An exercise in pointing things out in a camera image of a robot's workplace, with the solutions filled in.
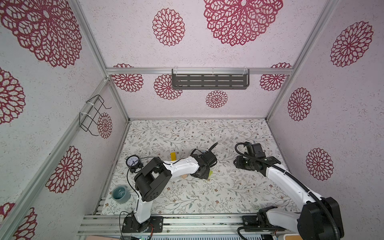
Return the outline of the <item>yellow wedge wood block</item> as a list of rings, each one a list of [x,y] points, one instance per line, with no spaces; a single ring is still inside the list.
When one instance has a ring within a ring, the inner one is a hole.
[[[176,152],[172,152],[171,153],[171,161],[175,162],[176,160],[177,160],[177,154],[176,154]]]

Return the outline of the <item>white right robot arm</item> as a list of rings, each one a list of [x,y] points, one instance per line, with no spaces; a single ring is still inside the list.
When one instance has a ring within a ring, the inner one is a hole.
[[[299,212],[288,212],[277,206],[260,209],[255,215],[243,218],[243,230],[282,231],[297,233],[303,240],[340,240],[345,236],[338,202],[312,191],[275,157],[267,157],[260,144],[237,143],[247,150],[238,156],[238,169],[256,171],[273,181],[294,201]]]

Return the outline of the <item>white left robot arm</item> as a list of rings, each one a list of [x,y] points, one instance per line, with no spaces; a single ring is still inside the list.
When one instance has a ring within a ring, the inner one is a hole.
[[[207,180],[211,168],[218,160],[212,152],[208,151],[195,154],[174,162],[164,162],[156,157],[139,171],[134,177],[135,191],[138,194],[137,207],[134,216],[139,224],[146,222],[151,217],[153,201],[162,193],[168,182],[182,175],[191,175],[194,178]]]

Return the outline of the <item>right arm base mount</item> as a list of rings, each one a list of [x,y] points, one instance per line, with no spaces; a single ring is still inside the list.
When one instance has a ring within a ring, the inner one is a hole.
[[[246,232],[250,232],[253,230],[256,230],[256,231],[274,230],[276,226],[272,225],[268,220],[267,212],[269,210],[274,210],[276,208],[277,206],[270,206],[270,207],[260,209],[254,215],[242,216],[244,230]]]

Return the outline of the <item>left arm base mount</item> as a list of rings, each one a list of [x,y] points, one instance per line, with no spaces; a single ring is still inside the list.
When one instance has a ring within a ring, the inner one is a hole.
[[[133,216],[124,218],[122,233],[161,233],[163,231],[164,217],[150,217],[139,224]]]

